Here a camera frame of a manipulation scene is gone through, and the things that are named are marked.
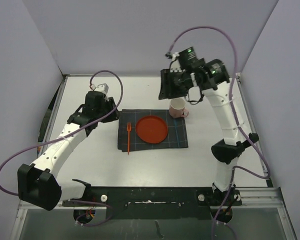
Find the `blue plastic knife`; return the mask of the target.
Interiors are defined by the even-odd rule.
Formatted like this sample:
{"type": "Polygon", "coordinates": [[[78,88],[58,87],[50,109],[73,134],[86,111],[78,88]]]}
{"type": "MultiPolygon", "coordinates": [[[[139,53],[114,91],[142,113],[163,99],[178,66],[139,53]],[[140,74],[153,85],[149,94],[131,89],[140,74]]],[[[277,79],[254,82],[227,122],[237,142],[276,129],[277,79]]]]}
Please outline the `blue plastic knife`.
{"type": "Polygon", "coordinates": [[[180,147],[180,141],[179,141],[179,135],[178,135],[178,123],[177,123],[176,118],[173,119],[173,123],[174,123],[174,129],[175,129],[177,148],[179,148],[180,147]]]}

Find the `orange round plate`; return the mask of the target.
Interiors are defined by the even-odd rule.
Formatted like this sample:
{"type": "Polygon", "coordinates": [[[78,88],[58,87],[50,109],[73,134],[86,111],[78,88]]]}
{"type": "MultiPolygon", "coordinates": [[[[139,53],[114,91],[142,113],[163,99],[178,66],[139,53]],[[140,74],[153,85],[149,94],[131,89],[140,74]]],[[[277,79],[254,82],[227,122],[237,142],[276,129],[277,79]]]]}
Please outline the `orange round plate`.
{"type": "Polygon", "coordinates": [[[142,141],[159,144],[168,136],[168,125],[161,117],[147,115],[137,121],[135,132],[142,141]]]}

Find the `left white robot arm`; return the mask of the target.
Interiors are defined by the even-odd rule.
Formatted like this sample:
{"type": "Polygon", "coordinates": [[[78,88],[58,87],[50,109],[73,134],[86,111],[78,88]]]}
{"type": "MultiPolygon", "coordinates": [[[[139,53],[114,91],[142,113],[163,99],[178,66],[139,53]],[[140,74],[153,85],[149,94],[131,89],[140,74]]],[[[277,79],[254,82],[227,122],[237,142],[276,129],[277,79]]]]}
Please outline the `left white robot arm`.
{"type": "Polygon", "coordinates": [[[89,91],[85,102],[71,114],[56,141],[30,165],[22,164],[17,170],[20,200],[51,211],[60,201],[74,199],[85,206],[92,193],[88,183],[78,179],[59,183],[57,176],[74,149],[98,126],[119,119],[113,97],[107,90],[89,91]]]}

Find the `pink white mug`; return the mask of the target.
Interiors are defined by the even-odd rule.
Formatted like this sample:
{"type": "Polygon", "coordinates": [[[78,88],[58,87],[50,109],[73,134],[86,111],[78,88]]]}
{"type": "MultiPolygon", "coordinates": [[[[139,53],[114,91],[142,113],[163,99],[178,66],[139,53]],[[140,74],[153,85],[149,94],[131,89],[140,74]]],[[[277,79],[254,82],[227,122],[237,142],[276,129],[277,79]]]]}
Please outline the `pink white mug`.
{"type": "Polygon", "coordinates": [[[186,101],[182,98],[171,99],[169,114],[173,119],[186,118],[189,115],[189,111],[186,109],[186,101]]]}

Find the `dark checked cloth placemat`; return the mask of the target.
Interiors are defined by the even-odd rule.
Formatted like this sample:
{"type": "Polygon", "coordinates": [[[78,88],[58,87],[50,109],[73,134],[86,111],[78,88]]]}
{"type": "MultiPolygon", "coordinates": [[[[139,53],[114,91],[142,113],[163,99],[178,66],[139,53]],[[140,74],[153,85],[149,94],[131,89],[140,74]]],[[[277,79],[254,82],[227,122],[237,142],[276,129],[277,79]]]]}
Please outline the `dark checked cloth placemat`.
{"type": "Polygon", "coordinates": [[[122,109],[117,148],[122,152],[187,148],[184,117],[173,118],[166,109],[122,109]]]}

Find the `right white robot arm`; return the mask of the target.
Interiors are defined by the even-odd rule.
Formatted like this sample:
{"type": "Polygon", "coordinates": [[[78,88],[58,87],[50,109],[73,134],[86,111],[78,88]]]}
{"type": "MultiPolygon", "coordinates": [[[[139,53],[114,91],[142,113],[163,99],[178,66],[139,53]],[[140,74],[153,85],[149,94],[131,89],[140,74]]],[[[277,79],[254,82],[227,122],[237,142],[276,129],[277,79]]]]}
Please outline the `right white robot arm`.
{"type": "Polygon", "coordinates": [[[232,171],[239,156],[258,141],[256,133],[247,132],[245,121],[236,110],[235,97],[231,92],[231,79],[219,59],[208,63],[204,59],[192,63],[181,63],[180,57],[173,57],[169,67],[160,72],[161,86],[159,100],[169,99],[169,114],[173,118],[187,117],[186,100],[189,90],[198,87],[201,98],[207,98],[222,131],[223,138],[211,147],[217,160],[216,176],[212,192],[213,200],[220,205],[231,198],[229,189],[233,186],[232,171]]]}

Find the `orange plastic fork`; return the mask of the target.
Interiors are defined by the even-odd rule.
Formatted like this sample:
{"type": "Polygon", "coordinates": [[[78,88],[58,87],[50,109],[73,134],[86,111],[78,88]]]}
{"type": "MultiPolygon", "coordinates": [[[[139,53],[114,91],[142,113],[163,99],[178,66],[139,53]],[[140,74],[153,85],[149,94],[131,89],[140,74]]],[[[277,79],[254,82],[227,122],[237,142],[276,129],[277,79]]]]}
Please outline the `orange plastic fork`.
{"type": "Polygon", "coordinates": [[[131,136],[132,124],[131,122],[127,123],[126,131],[127,131],[127,154],[130,154],[130,136],[131,136]]]}

